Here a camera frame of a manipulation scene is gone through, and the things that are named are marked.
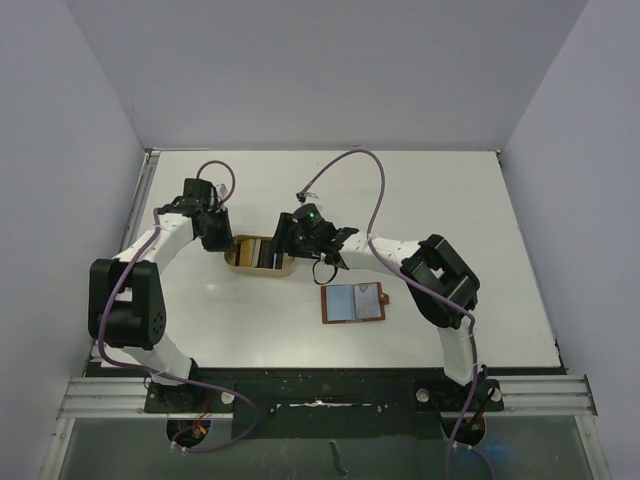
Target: white wall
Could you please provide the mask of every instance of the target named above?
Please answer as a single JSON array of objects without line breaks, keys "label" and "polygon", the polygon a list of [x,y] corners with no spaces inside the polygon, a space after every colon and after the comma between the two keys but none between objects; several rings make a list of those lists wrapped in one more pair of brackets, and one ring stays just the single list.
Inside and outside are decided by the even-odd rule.
[{"label": "white wall", "polygon": [[640,468],[640,2],[592,0],[504,153],[567,365],[615,479]]},{"label": "white wall", "polygon": [[36,478],[141,146],[63,0],[0,2],[0,476]]},{"label": "white wall", "polygon": [[585,0],[69,0],[146,147],[502,148]]}]

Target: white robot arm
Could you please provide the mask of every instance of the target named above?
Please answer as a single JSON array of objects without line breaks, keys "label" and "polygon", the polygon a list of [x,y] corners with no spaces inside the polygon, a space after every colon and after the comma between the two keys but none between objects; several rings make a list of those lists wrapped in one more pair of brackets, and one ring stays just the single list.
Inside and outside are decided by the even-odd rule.
[{"label": "white robot arm", "polygon": [[[189,378],[195,367],[193,360],[165,333],[166,310],[160,274],[195,238],[202,240],[207,251],[235,248],[228,212],[223,205],[218,205],[217,198],[216,187],[210,182],[185,180],[183,195],[158,210],[160,232],[133,267],[110,313],[105,342],[159,373]],[[154,231],[155,228],[145,232],[113,259],[96,260],[92,265],[89,332],[93,338],[98,337],[106,299],[116,279]],[[273,239],[278,253],[322,259],[336,268],[390,273],[371,251],[364,232],[354,228],[336,229],[322,218],[314,204],[305,204],[293,214],[282,213]],[[442,237],[432,235],[420,242],[375,238],[374,245],[377,253],[403,275],[465,309],[475,307],[479,281]],[[468,320],[411,285],[409,290],[423,316],[438,327],[445,375],[460,385],[467,385],[474,367]],[[153,381],[177,384],[160,375],[154,375]]]},{"label": "white robot arm", "polygon": [[[276,251],[294,257],[323,260],[335,268],[364,269],[391,274],[389,266],[466,310],[477,303],[480,282],[451,245],[438,235],[425,241],[372,239],[355,228],[336,229],[322,218],[313,203],[293,214],[282,213],[274,235]],[[469,319],[409,285],[420,313],[438,328],[444,355],[444,373],[460,385],[473,378],[474,360]]]},{"label": "white robot arm", "polygon": [[[106,300],[117,279],[151,236],[156,235],[153,244],[138,258],[128,275],[125,288],[116,297],[109,314],[105,342],[158,373],[189,378],[194,368],[193,360],[165,333],[166,310],[160,274],[177,253],[196,238],[200,238],[205,250],[210,252],[235,248],[228,211],[219,201],[225,196],[224,186],[216,188],[206,180],[185,179],[183,195],[158,209],[154,228],[114,258],[93,263],[89,282],[89,333],[94,339],[98,338]],[[158,374],[153,375],[153,381],[163,385],[178,384]]]}]

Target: black bracket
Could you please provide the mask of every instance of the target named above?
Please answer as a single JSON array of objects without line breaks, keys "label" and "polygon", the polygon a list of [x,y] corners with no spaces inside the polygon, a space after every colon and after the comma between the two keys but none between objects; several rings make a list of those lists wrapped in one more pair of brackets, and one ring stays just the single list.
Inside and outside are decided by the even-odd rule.
[{"label": "black bracket", "polygon": [[288,253],[292,257],[318,260],[337,268],[347,269],[340,249],[357,228],[336,228],[326,221],[313,203],[306,203],[293,213],[282,212],[273,235],[276,253]]},{"label": "black bracket", "polygon": [[[462,387],[448,378],[443,378],[441,381],[417,381],[413,385],[416,408],[421,412],[460,412],[469,395],[469,388],[470,385]],[[502,399],[485,402],[492,389],[500,389],[498,380],[486,379],[478,381],[476,391],[469,405],[470,413],[477,411],[481,407],[488,412],[502,412],[504,410]],[[428,392],[428,401],[424,401],[424,398],[421,399],[421,390]]]},{"label": "black bracket", "polygon": [[[199,374],[198,365],[191,359],[191,369],[189,379],[202,381]],[[216,385],[229,389],[235,388],[235,382],[225,380],[216,382]],[[225,413],[233,411],[233,405],[225,405],[220,399],[220,393],[214,390],[207,390],[181,383],[180,385],[163,385],[151,382],[144,404],[146,413],[193,413],[202,410],[205,396],[209,394],[211,398],[210,411]]]},{"label": "black bracket", "polygon": [[[403,260],[400,271],[465,310],[473,310],[478,303],[480,288],[476,274],[440,235],[431,235],[419,245],[416,253]],[[443,273],[438,278],[432,270],[442,270]],[[408,287],[420,313],[427,320],[442,328],[460,328],[461,313],[411,285]]]},{"label": "black bracket", "polygon": [[[93,262],[89,273],[89,334],[95,340],[102,313],[111,291],[127,264],[117,259]],[[139,347],[151,350],[160,341],[167,320],[160,274],[155,263],[137,263],[123,289],[131,288],[131,301],[116,300],[111,309],[105,341],[114,348]]]},{"label": "black bracket", "polygon": [[235,250],[229,212],[221,208],[216,187],[207,180],[185,178],[182,196],[158,209],[159,214],[177,213],[191,218],[193,232],[207,252]]}]

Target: glass panel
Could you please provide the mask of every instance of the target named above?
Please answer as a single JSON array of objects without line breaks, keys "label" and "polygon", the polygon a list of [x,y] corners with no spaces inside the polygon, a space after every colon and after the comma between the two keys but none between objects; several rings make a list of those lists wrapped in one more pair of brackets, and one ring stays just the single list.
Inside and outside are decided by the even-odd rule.
[{"label": "glass panel", "polygon": [[[201,446],[228,438],[214,425]],[[482,449],[500,479],[592,478],[573,417],[487,419]],[[208,455],[169,454],[164,420],[76,420],[63,480],[101,479],[442,479],[444,441],[394,436],[375,439],[249,440]],[[453,455],[456,479],[489,479],[482,460]]]}]

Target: white tabletop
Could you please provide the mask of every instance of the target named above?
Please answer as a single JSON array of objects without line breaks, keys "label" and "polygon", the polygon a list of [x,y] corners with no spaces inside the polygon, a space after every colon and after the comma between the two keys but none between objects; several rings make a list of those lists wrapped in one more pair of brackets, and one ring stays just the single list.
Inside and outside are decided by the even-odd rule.
[{"label": "white tabletop", "polygon": [[[280,212],[298,206],[295,193],[341,152],[162,152],[144,206],[182,192],[207,160],[228,162],[238,179],[227,206],[235,234],[273,234]],[[377,152],[387,193],[375,233],[398,240],[444,236],[480,278],[476,339],[481,361],[494,367],[557,367],[553,335],[492,152]],[[203,178],[230,185],[211,166]],[[337,227],[364,229],[378,195],[378,171],[363,155],[341,161],[312,188],[323,216]],[[441,367],[439,337],[418,312],[406,285],[392,276],[340,271],[334,283],[382,282],[391,303],[380,322],[325,325],[311,262],[298,260],[286,278],[238,275],[222,254],[199,241],[162,275],[167,333],[201,367]],[[319,276],[330,273],[319,267]],[[130,360],[122,352],[114,357]]]}]

